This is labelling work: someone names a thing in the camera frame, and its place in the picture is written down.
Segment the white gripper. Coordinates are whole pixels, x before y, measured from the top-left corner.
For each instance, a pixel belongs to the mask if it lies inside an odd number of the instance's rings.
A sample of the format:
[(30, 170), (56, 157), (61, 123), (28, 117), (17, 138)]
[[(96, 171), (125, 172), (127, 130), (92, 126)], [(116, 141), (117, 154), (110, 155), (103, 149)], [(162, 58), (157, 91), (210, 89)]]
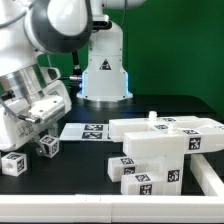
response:
[[(8, 109), (0, 104), (0, 151), (15, 151), (47, 129), (50, 136), (58, 137), (57, 121), (71, 110), (71, 100), (62, 81), (57, 80), (37, 94), (31, 102), (26, 98), (5, 101)], [(45, 148), (34, 143), (39, 156)]]

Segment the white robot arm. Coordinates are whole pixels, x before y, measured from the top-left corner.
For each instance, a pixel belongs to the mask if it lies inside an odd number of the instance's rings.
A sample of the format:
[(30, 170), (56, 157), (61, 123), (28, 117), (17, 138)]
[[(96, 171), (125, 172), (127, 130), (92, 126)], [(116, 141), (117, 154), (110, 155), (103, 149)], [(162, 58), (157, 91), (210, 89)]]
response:
[(55, 68), (34, 68), (42, 53), (89, 46), (88, 67), (77, 77), (80, 99), (117, 103), (132, 97), (122, 66), (123, 33), (104, 9), (139, 7), (146, 0), (0, 0), (0, 151), (14, 151), (71, 110)]

